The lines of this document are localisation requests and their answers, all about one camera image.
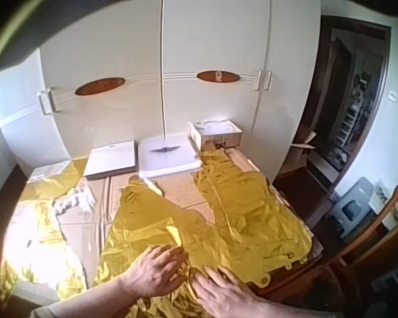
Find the wardrobe handle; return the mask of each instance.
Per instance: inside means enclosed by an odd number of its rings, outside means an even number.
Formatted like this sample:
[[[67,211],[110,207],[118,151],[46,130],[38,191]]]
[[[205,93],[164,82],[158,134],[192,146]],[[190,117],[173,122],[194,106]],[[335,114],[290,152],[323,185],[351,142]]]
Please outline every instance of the wardrobe handle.
[[[268,91],[270,89],[271,83],[271,71],[267,72],[267,83],[265,84],[265,90]]]
[[[42,103],[42,99],[41,99],[41,94],[42,93],[46,93],[45,91],[41,91],[39,93],[37,93],[38,96],[38,100],[40,101],[40,107],[41,107],[41,111],[44,115],[51,115],[50,113],[46,113],[46,110],[44,109],[44,104]]]
[[[258,80],[257,80],[257,85],[255,86],[255,91],[259,91],[259,88],[261,86],[261,78],[263,77],[263,71],[259,70],[258,71]]]
[[[56,106],[54,104],[53,95],[52,95],[52,89],[51,88],[47,89],[47,96],[48,96],[48,100],[50,101],[50,107],[52,108],[52,112],[55,113],[56,112]]]

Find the wooden door frame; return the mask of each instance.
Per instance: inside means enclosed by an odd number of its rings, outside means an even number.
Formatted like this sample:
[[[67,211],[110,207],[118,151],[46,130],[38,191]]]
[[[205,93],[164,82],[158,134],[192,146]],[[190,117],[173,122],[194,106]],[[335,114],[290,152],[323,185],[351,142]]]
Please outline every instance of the wooden door frame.
[[[358,153],[362,149],[364,141],[366,140],[370,128],[374,122],[375,115],[377,110],[379,109],[379,105],[381,103],[381,98],[383,95],[383,90],[385,89],[385,82],[387,77],[387,69],[389,64],[389,53],[391,48],[391,27],[385,25],[379,25],[377,23],[371,23],[367,21],[361,21],[357,19],[351,19],[346,17],[336,17],[331,15],[322,15],[321,16],[321,27],[320,27],[320,42],[318,45],[318,52],[317,52],[317,61],[316,67],[314,69],[314,75],[312,77],[312,83],[310,88],[310,93],[308,94],[308,99],[306,101],[306,106],[309,105],[316,105],[320,96],[322,94],[323,89],[323,79],[324,74],[326,72],[326,68],[328,65],[328,57],[330,53],[330,42],[331,42],[331,34],[332,29],[342,29],[346,31],[352,31],[360,34],[364,34],[367,36],[371,36],[374,38],[378,38],[380,40],[384,40],[386,42],[385,54],[383,55],[382,67],[381,67],[381,74],[379,79],[379,85],[377,86],[377,93],[375,96],[375,103],[374,107],[371,110],[369,119],[365,124],[363,133],[358,140],[357,146],[350,156],[350,159],[346,162],[346,165],[340,172],[339,176],[335,179],[333,184],[328,189],[328,194],[323,197],[314,208],[316,211],[325,200],[334,192],[336,186],[339,184],[340,180],[345,176],[346,172],[350,169],[352,163],[356,159]],[[314,113],[312,111],[306,112],[304,110],[304,114],[302,115],[301,122],[309,121],[309,117]]]

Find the hand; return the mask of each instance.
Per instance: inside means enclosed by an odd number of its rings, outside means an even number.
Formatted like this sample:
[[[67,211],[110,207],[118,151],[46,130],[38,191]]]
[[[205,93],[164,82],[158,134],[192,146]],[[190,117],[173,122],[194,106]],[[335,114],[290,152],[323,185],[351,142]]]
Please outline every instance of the hand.
[[[205,267],[209,279],[197,273],[192,286],[198,295],[198,303],[216,318],[260,317],[259,299],[231,271],[218,267],[219,272]]]
[[[136,299],[167,295],[186,280],[177,272],[187,259],[181,246],[149,247],[120,276],[123,289]]]

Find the white wardrobe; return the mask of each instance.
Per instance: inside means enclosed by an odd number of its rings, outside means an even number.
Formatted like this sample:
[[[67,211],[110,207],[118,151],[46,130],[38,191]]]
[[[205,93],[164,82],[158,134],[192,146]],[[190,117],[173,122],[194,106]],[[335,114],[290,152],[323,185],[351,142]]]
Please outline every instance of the white wardrobe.
[[[42,14],[53,23],[65,12]],[[0,125],[29,174],[93,147],[230,119],[243,130],[242,150],[273,180],[306,103],[319,32],[320,0],[116,2],[0,70]],[[207,70],[240,80],[196,78]],[[108,77],[125,83],[74,94]]]

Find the cardboard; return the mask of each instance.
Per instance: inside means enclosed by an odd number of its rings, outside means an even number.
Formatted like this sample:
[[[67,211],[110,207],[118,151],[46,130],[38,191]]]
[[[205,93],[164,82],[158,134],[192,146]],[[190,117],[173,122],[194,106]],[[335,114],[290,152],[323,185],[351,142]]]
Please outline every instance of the cardboard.
[[[240,145],[241,130],[231,121],[206,121],[189,123],[190,137],[200,151],[207,142],[216,148],[234,148]]]
[[[295,135],[293,143],[287,152],[285,161],[283,162],[283,165],[277,174],[278,177],[306,166],[306,150],[315,149],[315,147],[309,145],[308,143],[315,136],[316,133],[308,126],[303,124],[299,125],[297,134]]]

